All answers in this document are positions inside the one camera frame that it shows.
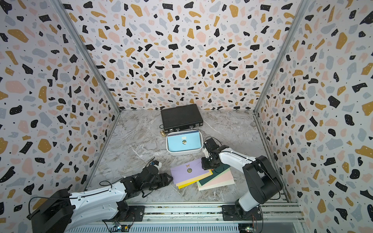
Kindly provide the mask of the small electronics board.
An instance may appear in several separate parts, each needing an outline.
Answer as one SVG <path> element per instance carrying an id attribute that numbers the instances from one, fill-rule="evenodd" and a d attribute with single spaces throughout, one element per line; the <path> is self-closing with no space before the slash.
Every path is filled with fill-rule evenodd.
<path id="1" fill-rule="evenodd" d="M 128 224 L 121 224 L 119 222 L 113 222 L 113 225 L 110 228 L 110 232 L 128 233 L 130 231 L 130 227 L 131 225 L 128 225 Z"/>

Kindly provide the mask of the dark blue envelope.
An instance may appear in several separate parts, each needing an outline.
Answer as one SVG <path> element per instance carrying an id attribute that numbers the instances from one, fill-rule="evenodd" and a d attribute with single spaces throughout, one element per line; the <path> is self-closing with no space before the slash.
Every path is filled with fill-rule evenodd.
<path id="1" fill-rule="evenodd" d="M 198 130 L 180 131 L 180 132 L 175 132 L 175 135 L 185 135 L 185 134 L 194 134 L 194 133 L 199 133 L 199 131 Z"/>

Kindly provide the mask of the light blue envelope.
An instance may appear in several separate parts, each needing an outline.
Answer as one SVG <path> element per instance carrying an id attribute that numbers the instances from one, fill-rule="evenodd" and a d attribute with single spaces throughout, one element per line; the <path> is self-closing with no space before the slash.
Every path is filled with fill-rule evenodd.
<path id="1" fill-rule="evenodd" d="M 201 147 L 199 133 L 172 135 L 168 137 L 168 147 L 171 152 L 196 150 Z"/>

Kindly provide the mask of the small brass keys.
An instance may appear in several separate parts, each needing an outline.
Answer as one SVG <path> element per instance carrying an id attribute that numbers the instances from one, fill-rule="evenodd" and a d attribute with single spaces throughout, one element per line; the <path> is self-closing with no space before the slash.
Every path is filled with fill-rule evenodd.
<path id="1" fill-rule="evenodd" d="M 165 131 L 163 131 L 163 130 L 160 131 L 160 134 L 161 134 L 162 137 L 166 137 L 166 136 L 167 136 L 167 134 L 166 134 Z"/>

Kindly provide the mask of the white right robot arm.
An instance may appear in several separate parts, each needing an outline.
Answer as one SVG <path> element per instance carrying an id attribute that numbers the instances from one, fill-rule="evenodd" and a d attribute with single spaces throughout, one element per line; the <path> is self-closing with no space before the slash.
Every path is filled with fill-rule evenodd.
<path id="1" fill-rule="evenodd" d="M 248 191 L 234 205 L 223 205 L 222 214 L 225 221 L 249 220 L 255 217 L 262 220 L 260 205 L 266 203 L 276 194 L 281 194 L 283 185 L 280 178 L 265 156 L 250 157 L 234 151 L 230 147 L 203 146 L 205 157 L 201 159 L 204 170 L 216 169 L 229 165 L 242 172 Z"/>

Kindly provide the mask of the black metal briefcase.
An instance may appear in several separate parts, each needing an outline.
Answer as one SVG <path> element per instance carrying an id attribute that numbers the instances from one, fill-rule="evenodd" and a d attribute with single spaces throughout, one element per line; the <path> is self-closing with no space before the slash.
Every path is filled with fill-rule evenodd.
<path id="1" fill-rule="evenodd" d="M 204 124 L 197 104 L 162 109 L 160 113 L 166 134 L 198 128 Z"/>

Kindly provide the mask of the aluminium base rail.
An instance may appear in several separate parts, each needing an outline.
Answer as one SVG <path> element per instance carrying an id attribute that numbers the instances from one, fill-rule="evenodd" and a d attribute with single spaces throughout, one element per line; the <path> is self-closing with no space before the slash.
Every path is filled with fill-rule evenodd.
<path id="1" fill-rule="evenodd" d="M 132 204 L 136 220 L 129 233 L 307 233 L 300 209 L 290 203 L 260 206 L 262 220 L 225 221 L 223 205 L 231 203 L 139 203 Z M 70 233 L 111 233 L 115 221 L 98 221 L 69 230 Z"/>

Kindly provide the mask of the dark green envelope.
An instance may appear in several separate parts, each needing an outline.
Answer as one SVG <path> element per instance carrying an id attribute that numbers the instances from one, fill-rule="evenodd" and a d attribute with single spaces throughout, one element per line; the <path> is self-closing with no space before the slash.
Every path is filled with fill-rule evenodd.
<path id="1" fill-rule="evenodd" d="M 212 175 L 210 175 L 210 176 L 208 176 L 204 179 L 199 180 L 198 185 L 199 186 L 205 185 L 206 183 L 208 183 L 212 179 L 216 178 L 217 176 L 219 176 L 221 173 L 223 173 L 224 171 L 226 171 L 229 168 L 230 168 L 229 165 L 226 165 L 226 164 L 220 165 L 219 167 L 212 170 Z"/>

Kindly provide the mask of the lilac envelope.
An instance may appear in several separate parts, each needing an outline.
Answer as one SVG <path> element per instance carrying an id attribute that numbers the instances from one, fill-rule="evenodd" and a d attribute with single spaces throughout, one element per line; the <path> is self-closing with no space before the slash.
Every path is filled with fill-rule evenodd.
<path id="1" fill-rule="evenodd" d="M 211 170 L 202 168 L 202 159 L 179 165 L 171 168 L 173 181 L 178 188 L 183 188 L 213 174 Z"/>

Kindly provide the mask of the pink envelope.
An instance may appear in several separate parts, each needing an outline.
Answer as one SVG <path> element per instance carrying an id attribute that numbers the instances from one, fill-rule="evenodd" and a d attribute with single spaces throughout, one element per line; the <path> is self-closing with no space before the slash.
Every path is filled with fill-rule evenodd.
<path id="1" fill-rule="evenodd" d="M 234 177 L 231 173 L 231 170 L 227 169 L 226 171 L 221 173 L 219 176 L 209 181 L 207 184 L 211 185 L 211 184 L 216 184 L 216 183 L 221 183 L 221 182 L 226 182 L 226 181 L 231 181 L 231 180 L 234 180 Z"/>

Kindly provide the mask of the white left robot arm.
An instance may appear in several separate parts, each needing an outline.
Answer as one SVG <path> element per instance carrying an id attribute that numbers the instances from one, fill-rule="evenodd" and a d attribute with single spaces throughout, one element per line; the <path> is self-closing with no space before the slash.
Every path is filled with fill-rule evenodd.
<path id="1" fill-rule="evenodd" d="M 98 221 L 136 220 L 135 211 L 126 202 L 145 191 L 153 192 L 168 186 L 173 177 L 159 173 L 157 165 L 147 165 L 141 173 L 124 177 L 98 189 L 70 193 L 67 189 L 56 191 L 27 218 L 34 233 L 64 233 L 73 228 Z"/>

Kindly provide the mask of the bright yellow envelope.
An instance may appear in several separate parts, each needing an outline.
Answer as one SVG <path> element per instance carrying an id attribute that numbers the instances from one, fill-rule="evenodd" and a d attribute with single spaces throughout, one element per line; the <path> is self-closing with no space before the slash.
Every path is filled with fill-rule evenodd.
<path id="1" fill-rule="evenodd" d="M 209 177 L 211 175 L 213 175 L 213 172 L 212 172 L 212 170 L 209 170 L 207 174 L 204 174 L 204 175 L 201 175 L 201 176 L 199 176 L 197 178 L 194 178 L 194 180 L 192 180 L 189 183 L 177 185 L 177 187 L 178 187 L 178 189 L 182 189 L 182 188 L 187 187 L 187 186 L 189 186 L 191 184 L 194 184 L 194 183 L 196 183 L 196 182 L 198 182 L 198 181 L 200 181 L 200 180 L 202 180 L 204 178 L 207 178 L 207 177 Z"/>

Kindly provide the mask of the aluminium corner post right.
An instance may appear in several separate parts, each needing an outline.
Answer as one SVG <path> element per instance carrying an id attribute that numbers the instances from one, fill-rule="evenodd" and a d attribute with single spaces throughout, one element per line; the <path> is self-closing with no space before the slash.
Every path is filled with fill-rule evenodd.
<path id="1" fill-rule="evenodd" d="M 258 114 L 258 112 L 260 111 L 260 107 L 261 105 L 264 103 L 264 100 L 266 98 L 266 95 L 267 95 L 267 92 L 268 90 L 270 89 L 270 85 L 271 83 L 274 81 L 275 79 L 275 76 L 278 72 L 278 69 L 280 68 L 280 65 L 281 65 L 281 62 L 283 60 L 283 58 L 285 57 L 286 55 L 286 52 L 288 51 L 289 47 L 290 47 L 290 44 L 292 42 L 292 38 L 294 37 L 295 35 L 295 32 L 302 20 L 302 17 L 304 16 L 305 12 L 306 12 L 306 9 L 309 5 L 310 1 L 309 0 L 303 0 L 300 2 L 300 5 L 296 11 L 296 14 L 294 16 L 294 20 L 292 22 L 292 25 L 290 26 L 290 29 L 285 37 L 285 40 L 284 40 L 284 43 L 278 53 L 278 56 L 277 58 L 275 59 L 274 61 L 274 65 L 273 65 L 273 68 L 269 74 L 269 77 L 263 87 L 263 90 L 259 96 L 259 99 L 257 101 L 257 104 L 253 110 L 253 114 L 256 116 Z"/>

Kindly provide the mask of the aluminium corner post left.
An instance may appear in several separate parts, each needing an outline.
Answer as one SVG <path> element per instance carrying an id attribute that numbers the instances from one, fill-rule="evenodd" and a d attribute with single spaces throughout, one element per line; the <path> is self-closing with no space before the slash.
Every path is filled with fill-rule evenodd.
<path id="1" fill-rule="evenodd" d="M 55 1 L 51 0 L 51 4 L 55 11 L 57 12 L 58 16 L 61 18 L 63 21 L 63 24 L 65 28 L 68 30 L 68 32 L 71 34 L 71 38 L 75 42 L 77 49 L 83 56 L 84 60 L 86 61 L 88 67 L 91 69 L 93 72 L 95 78 L 97 79 L 98 83 L 101 85 L 104 94 L 107 96 L 108 101 L 110 102 L 112 108 L 115 110 L 117 114 L 120 114 L 120 109 L 116 104 L 116 101 L 114 97 L 112 96 L 104 78 L 102 77 L 101 73 L 99 72 L 97 66 L 95 65 L 92 57 L 88 53 L 88 50 L 85 47 L 84 42 L 81 40 L 76 28 L 74 27 L 72 20 L 70 19 L 68 13 L 66 12 L 63 4 L 61 1 Z"/>

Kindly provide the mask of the white storage tray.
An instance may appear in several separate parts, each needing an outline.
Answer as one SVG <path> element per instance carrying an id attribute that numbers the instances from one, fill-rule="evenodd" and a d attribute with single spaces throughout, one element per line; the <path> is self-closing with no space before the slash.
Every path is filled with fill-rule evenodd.
<path id="1" fill-rule="evenodd" d="M 198 153 L 203 148 L 203 137 L 198 130 L 170 133 L 166 137 L 166 149 L 171 155 Z"/>

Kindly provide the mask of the aluminium corner post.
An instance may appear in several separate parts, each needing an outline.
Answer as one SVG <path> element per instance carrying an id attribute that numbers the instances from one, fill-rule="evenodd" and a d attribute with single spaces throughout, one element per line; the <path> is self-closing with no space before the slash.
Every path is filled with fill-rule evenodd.
<path id="1" fill-rule="evenodd" d="M 71 38 L 75 42 L 77 49 L 83 56 L 84 60 L 86 61 L 88 67 L 91 69 L 93 72 L 95 78 L 97 79 L 98 83 L 101 85 L 104 94 L 107 96 L 108 101 L 110 102 L 112 108 L 115 110 L 117 114 L 120 114 L 120 109 L 116 104 L 116 101 L 114 97 L 112 96 L 104 78 L 102 77 L 101 73 L 99 72 L 97 66 L 95 65 L 92 57 L 88 53 L 88 50 L 85 47 L 84 42 L 81 40 L 76 28 L 74 27 L 72 20 L 70 19 L 68 13 L 66 12 L 63 4 L 61 1 L 55 1 L 51 0 L 51 4 L 55 11 L 57 12 L 58 16 L 61 18 L 63 21 L 63 24 L 65 28 L 68 30 L 68 32 L 71 34 Z"/>
<path id="2" fill-rule="evenodd" d="M 281 65 L 281 62 L 283 60 L 283 58 L 285 57 L 286 55 L 286 52 L 288 51 L 289 47 L 290 47 L 290 44 L 292 42 L 292 38 L 294 37 L 295 35 L 295 32 L 302 20 L 302 17 L 304 16 L 305 12 L 306 12 L 306 9 L 309 5 L 310 1 L 309 0 L 303 0 L 300 2 L 300 5 L 296 11 L 296 14 L 294 16 L 294 20 L 292 22 L 292 25 L 290 26 L 290 29 L 285 37 L 285 40 L 284 40 L 284 43 L 278 53 L 278 56 L 277 58 L 275 59 L 274 61 L 274 65 L 273 65 L 273 68 L 269 74 L 269 77 L 263 87 L 263 90 L 259 96 L 259 99 L 257 101 L 257 104 L 253 110 L 253 114 L 256 116 L 258 114 L 258 112 L 260 111 L 260 107 L 261 105 L 264 103 L 264 100 L 266 98 L 266 95 L 267 95 L 267 92 L 268 90 L 270 89 L 270 85 L 271 83 L 274 81 L 275 79 L 275 76 L 278 72 L 278 69 L 280 68 L 280 65 Z"/>

